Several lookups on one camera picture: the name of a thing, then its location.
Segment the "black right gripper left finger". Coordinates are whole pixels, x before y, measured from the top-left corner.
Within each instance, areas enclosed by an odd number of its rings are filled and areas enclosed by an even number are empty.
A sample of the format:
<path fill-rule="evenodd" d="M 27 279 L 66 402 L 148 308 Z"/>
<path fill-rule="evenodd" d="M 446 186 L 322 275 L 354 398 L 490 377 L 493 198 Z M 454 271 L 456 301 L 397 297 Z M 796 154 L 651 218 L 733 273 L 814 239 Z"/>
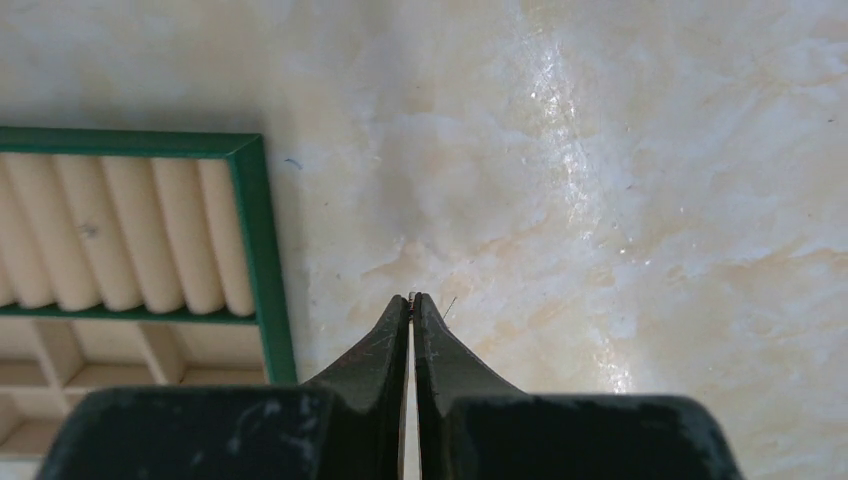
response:
<path fill-rule="evenodd" d="M 409 302 L 296 386 L 114 387 L 62 424 L 41 479 L 399 479 Z"/>

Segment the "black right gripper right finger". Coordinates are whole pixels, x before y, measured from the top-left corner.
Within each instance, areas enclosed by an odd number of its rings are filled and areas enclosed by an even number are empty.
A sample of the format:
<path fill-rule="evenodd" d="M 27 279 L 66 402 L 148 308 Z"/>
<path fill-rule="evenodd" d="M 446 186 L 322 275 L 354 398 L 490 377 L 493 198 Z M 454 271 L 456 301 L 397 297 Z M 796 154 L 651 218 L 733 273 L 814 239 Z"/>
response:
<path fill-rule="evenodd" d="M 719 423 L 683 396 L 527 393 L 413 300 L 425 479 L 739 479 Z"/>

